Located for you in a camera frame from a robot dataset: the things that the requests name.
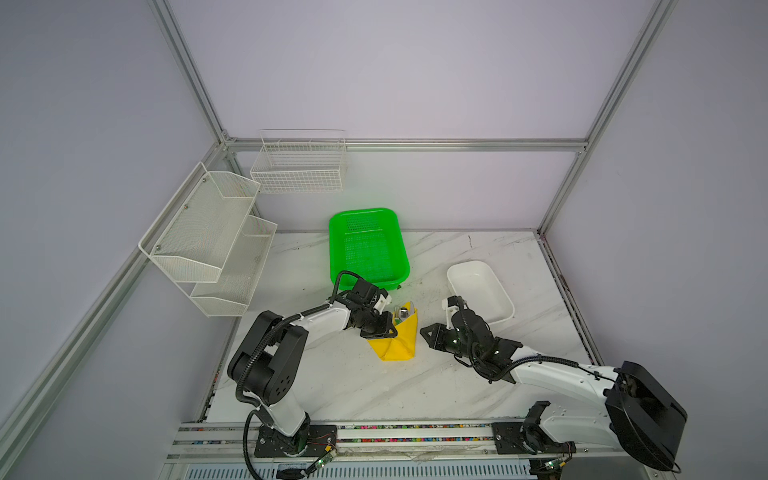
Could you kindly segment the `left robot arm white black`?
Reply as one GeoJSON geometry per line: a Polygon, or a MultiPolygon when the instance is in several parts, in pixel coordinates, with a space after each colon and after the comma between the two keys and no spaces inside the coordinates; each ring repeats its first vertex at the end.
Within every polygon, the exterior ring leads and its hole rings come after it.
{"type": "Polygon", "coordinates": [[[249,405],[261,423],[294,437],[308,423],[307,412],[290,392],[305,349],[311,343],[349,329],[365,340],[397,336],[388,310],[389,292],[360,277],[349,290],[335,286],[318,306],[283,317],[260,313],[227,366],[235,399],[249,405]]]}

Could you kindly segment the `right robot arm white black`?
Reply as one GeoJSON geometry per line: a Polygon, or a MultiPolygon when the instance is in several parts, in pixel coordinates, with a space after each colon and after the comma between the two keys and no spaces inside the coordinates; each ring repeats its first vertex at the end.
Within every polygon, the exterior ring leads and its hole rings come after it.
{"type": "Polygon", "coordinates": [[[446,314],[446,323],[420,330],[430,349],[453,356],[489,384],[537,387],[576,405],[537,400],[522,419],[493,423],[498,452],[561,453],[570,460],[577,445],[593,444],[621,449],[655,470],[678,472],[687,412],[642,365],[588,365],[538,352],[495,335],[457,297],[450,298],[446,314]]]}

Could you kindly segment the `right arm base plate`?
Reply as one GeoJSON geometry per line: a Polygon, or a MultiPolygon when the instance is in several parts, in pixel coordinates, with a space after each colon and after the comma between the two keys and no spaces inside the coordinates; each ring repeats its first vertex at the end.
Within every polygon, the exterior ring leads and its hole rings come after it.
{"type": "Polygon", "coordinates": [[[565,454],[576,451],[574,442],[556,442],[538,424],[494,422],[492,438],[498,454],[565,454]]]}

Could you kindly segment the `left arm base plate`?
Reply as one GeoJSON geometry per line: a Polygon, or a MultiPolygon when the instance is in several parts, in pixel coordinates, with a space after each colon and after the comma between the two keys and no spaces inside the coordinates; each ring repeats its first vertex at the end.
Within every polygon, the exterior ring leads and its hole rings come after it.
{"type": "Polygon", "coordinates": [[[337,434],[336,425],[309,424],[294,436],[261,426],[252,453],[257,459],[321,457],[336,445],[337,434]]]}

